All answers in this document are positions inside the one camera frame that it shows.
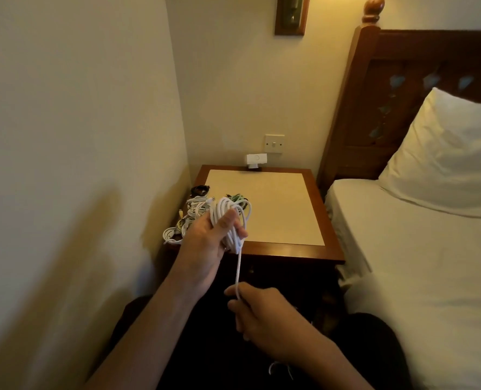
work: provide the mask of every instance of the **dark pants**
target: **dark pants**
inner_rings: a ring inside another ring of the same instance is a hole
[[[151,296],[129,303],[115,326],[103,358],[115,347]],[[304,373],[274,362],[235,330],[234,315],[220,290],[210,290],[193,309],[158,389],[318,388]],[[376,390],[412,389],[405,355],[394,332],[370,314],[350,314],[329,335]]]

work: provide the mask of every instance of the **cream wall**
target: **cream wall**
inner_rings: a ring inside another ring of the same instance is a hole
[[[0,389],[78,387],[188,187],[165,0],[0,0]]]
[[[274,37],[276,0],[167,0],[192,177],[242,164],[285,134],[269,165],[317,172],[366,0],[311,0],[305,37]],[[481,0],[387,0],[383,28],[481,29]]]

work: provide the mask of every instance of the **bedpost finial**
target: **bedpost finial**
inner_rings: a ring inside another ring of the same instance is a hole
[[[363,8],[363,23],[377,23],[379,20],[379,14],[385,8],[385,0],[367,0]]]

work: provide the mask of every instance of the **carved headboard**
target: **carved headboard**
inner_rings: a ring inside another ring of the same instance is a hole
[[[377,179],[434,86],[481,102],[481,31],[381,30],[385,0],[356,28],[317,183]]]

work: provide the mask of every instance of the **mattress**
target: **mattress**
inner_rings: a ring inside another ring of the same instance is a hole
[[[422,388],[481,389],[481,219],[337,180],[326,207],[346,255],[349,313],[397,334]]]

